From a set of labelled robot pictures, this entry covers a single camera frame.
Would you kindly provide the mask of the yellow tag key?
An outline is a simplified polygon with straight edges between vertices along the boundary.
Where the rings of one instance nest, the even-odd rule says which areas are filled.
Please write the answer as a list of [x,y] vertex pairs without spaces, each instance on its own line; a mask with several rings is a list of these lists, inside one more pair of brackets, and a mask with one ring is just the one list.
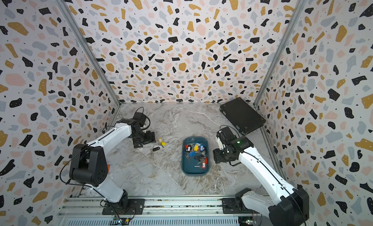
[[158,139],[158,142],[159,142],[159,145],[161,145],[162,147],[165,147],[167,145],[167,143],[164,142],[161,138]]

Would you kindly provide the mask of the teal storage box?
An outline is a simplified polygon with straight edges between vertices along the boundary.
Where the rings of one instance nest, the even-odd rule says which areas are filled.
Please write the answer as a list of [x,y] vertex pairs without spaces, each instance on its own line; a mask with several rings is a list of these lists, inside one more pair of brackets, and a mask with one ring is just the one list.
[[[196,161],[189,161],[186,158],[185,152],[184,152],[184,145],[190,144],[190,143],[201,143],[207,147],[207,158],[208,158],[208,164],[206,169],[196,168],[194,165],[197,165]],[[204,137],[187,137],[184,139],[182,144],[182,159],[181,159],[181,169],[184,172],[185,175],[188,176],[203,176],[209,172],[210,169],[210,158],[209,158],[209,148],[208,148],[208,141]]]

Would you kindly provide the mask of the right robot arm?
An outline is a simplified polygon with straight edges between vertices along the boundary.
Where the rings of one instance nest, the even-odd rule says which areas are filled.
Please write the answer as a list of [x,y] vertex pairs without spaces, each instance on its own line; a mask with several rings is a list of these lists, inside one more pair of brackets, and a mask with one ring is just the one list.
[[301,226],[309,219],[309,195],[285,181],[260,155],[247,137],[217,138],[213,150],[216,163],[242,164],[248,168],[267,191],[267,196],[245,188],[234,198],[223,200],[228,213],[257,212],[270,219],[274,226]]

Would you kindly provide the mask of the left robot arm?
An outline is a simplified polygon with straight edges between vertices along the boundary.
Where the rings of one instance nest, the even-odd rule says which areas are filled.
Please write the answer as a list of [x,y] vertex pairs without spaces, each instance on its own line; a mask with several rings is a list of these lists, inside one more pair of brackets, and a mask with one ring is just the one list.
[[117,209],[129,207],[127,192],[108,177],[106,155],[124,139],[130,138],[134,148],[156,142],[155,133],[143,130],[143,122],[137,119],[122,119],[106,133],[87,144],[73,148],[69,179],[88,186]]

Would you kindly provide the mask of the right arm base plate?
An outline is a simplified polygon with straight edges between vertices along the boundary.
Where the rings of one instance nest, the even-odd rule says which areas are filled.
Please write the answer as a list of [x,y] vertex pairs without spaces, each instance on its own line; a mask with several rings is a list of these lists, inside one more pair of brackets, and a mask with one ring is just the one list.
[[222,210],[224,214],[251,214],[253,210],[246,208],[237,198],[222,198]]

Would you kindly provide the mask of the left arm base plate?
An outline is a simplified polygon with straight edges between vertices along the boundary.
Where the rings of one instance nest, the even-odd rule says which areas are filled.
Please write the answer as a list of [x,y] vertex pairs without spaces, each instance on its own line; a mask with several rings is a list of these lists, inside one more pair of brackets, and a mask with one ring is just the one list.
[[130,198],[118,203],[105,202],[102,215],[142,215],[145,199]]

